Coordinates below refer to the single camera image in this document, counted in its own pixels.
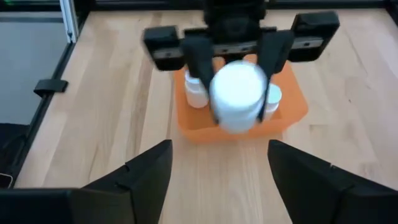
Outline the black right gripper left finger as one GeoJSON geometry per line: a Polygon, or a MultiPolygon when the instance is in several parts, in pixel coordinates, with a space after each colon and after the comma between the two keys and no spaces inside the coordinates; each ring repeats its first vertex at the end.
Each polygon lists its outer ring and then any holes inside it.
{"type": "Polygon", "coordinates": [[[73,224],[158,224],[170,182],[166,139],[71,194],[73,224]]]}

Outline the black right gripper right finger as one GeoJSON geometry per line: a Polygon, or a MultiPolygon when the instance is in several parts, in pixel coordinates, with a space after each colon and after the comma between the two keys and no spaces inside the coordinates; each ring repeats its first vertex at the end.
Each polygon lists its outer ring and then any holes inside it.
{"type": "Polygon", "coordinates": [[[267,156],[293,224],[398,224],[398,190],[276,139],[267,156]]]}

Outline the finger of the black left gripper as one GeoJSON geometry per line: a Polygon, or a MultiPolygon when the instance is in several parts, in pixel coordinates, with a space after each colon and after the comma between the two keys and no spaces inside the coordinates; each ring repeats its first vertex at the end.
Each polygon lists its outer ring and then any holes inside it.
{"type": "Polygon", "coordinates": [[[186,36],[183,39],[183,56],[187,70],[194,78],[199,78],[208,94],[208,106],[212,119],[218,123],[218,116],[211,105],[210,83],[215,76],[213,66],[214,50],[212,42],[204,36],[186,36]]]}
{"type": "Polygon", "coordinates": [[[259,121],[265,117],[269,84],[273,74],[279,73],[288,59],[294,42],[291,30],[280,30],[262,34],[257,42],[257,65],[264,72],[266,78],[264,102],[257,116],[259,121]]]}

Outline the orange translucent plastic basket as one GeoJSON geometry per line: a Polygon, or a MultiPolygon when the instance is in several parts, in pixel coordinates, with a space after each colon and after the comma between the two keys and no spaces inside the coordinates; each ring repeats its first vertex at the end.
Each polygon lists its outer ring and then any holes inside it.
{"type": "Polygon", "coordinates": [[[308,113],[308,105],[299,87],[291,64],[272,76],[271,83],[279,86],[282,99],[271,118],[257,123],[242,134],[229,134],[217,126],[208,106],[195,109],[188,104],[185,94],[185,69],[174,72],[175,104],[180,132],[195,143],[242,140],[282,133],[308,113]]]}

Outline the silver aluminium extrusion post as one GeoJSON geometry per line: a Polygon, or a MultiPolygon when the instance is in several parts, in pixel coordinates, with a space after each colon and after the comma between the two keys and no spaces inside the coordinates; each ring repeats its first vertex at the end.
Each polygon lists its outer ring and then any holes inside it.
{"type": "Polygon", "coordinates": [[[59,0],[68,43],[75,44],[80,34],[74,0],[59,0]]]}

